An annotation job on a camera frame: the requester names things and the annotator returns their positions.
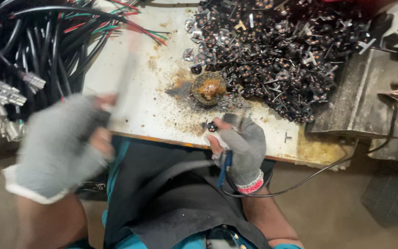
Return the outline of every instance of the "metal container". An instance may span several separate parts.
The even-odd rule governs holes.
[[[342,71],[339,88],[329,103],[315,110],[308,133],[334,133],[366,138],[387,136],[392,109],[379,92],[390,91],[398,81],[398,61],[389,52],[370,49],[352,55]]]

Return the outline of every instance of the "forearm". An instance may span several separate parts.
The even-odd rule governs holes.
[[[60,248],[88,237],[84,207],[74,194],[49,205],[16,196],[18,249]]]
[[[257,192],[258,195],[268,195],[266,188]],[[295,244],[303,248],[297,238],[297,233],[280,211],[274,199],[271,198],[242,198],[242,205],[246,218],[254,224],[268,239],[272,247],[278,244]]]

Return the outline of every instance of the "pile of circuit boards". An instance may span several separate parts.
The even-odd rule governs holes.
[[[195,74],[202,66],[220,71],[230,93],[261,99],[291,122],[312,122],[313,105],[327,102],[348,55],[376,41],[369,26],[349,1],[202,1],[185,22],[199,47],[183,58]]]

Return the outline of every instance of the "gray fingerless glove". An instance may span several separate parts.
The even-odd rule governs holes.
[[[238,118],[234,114],[226,113],[223,121],[235,127]],[[265,157],[266,143],[263,129],[251,118],[242,122],[241,133],[233,129],[219,129],[218,133],[233,150],[233,164],[228,175],[242,193],[252,193],[263,185],[263,172],[260,165]]]
[[[107,165],[88,142],[100,114],[94,99],[75,96],[30,118],[18,164],[4,170],[9,192],[53,203]]]

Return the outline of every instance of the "red striped glove cuff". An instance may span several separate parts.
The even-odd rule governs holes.
[[[236,184],[237,190],[244,194],[251,194],[252,192],[260,189],[262,187],[262,185],[263,185],[263,172],[260,169],[259,169],[259,175],[251,183],[246,184],[246,185]]]

